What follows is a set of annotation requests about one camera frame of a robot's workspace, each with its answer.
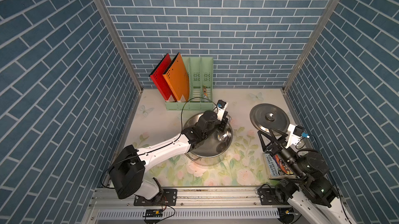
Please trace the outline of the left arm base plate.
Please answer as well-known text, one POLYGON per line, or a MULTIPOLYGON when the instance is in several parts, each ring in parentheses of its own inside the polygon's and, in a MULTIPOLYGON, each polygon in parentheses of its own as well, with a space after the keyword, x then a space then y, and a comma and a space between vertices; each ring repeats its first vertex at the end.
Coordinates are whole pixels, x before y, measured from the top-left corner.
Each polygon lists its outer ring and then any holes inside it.
POLYGON ((177 201, 177 189, 164 189, 162 194, 157 194, 154 199, 147 200, 144 197, 136 196, 134 206, 175 206, 177 201))

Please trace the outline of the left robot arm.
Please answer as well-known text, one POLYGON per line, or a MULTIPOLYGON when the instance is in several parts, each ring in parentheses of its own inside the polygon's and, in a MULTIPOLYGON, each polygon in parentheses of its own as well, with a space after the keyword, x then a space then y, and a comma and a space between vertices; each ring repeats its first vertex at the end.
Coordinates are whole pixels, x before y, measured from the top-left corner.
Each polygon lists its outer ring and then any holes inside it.
POLYGON ((145 180, 144 174, 169 158, 205 147, 207 139, 215 132, 225 130, 228 122, 225 110, 208 110, 194 125, 169 140, 140 149, 126 146, 108 169, 117 197, 122 200, 135 195, 159 203, 164 190, 156 178, 145 180))

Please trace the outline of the steel pot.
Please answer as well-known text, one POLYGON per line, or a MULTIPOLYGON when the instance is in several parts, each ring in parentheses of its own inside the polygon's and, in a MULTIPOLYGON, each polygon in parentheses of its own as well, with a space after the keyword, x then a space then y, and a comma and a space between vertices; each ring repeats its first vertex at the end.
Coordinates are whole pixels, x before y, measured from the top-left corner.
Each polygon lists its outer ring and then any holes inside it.
POLYGON ((183 133, 187 138, 197 141, 193 144, 186 156, 201 166, 214 166, 220 163, 233 140, 233 130, 230 124, 226 126, 231 133, 230 140, 219 142, 217 139, 220 121, 217 113, 208 110, 188 119, 183 126, 183 133))

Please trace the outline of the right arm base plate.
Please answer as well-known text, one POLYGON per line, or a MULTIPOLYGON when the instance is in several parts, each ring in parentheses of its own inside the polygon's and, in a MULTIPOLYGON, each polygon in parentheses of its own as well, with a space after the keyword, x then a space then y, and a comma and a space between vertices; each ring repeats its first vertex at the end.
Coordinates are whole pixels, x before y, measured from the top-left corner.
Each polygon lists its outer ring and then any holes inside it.
POLYGON ((261 205, 288 205, 287 196, 281 190, 262 188, 257 191, 261 205))

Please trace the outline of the metal ladle spoon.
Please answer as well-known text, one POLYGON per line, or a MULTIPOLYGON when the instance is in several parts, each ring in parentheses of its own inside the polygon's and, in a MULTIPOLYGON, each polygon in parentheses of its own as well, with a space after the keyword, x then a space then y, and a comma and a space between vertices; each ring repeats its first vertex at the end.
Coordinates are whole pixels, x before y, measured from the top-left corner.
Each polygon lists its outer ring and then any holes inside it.
POLYGON ((230 140, 231 133, 227 130, 225 131, 218 131, 217 139, 219 142, 227 142, 230 140))

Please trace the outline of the steel pot lid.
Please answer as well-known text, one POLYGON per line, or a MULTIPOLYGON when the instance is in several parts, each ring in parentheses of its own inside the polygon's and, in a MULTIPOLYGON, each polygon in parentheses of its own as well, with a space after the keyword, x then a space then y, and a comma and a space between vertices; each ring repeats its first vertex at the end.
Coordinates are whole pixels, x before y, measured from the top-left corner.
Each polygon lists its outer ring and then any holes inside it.
POLYGON ((254 106, 249 117, 257 130, 267 133, 269 133, 270 128, 286 132, 290 125, 288 115, 280 107, 269 103, 254 106))

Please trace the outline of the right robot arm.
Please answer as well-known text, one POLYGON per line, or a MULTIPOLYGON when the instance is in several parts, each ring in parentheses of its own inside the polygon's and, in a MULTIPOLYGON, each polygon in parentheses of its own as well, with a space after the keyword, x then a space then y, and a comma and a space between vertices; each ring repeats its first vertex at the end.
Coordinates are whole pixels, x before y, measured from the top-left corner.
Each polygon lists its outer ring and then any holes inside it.
POLYGON ((311 224, 354 224, 339 190, 326 178, 329 167, 315 149, 301 149, 303 155, 286 146, 288 135, 277 129, 258 131, 265 154, 277 155, 295 175, 280 179, 274 187, 275 200, 288 204, 311 224))

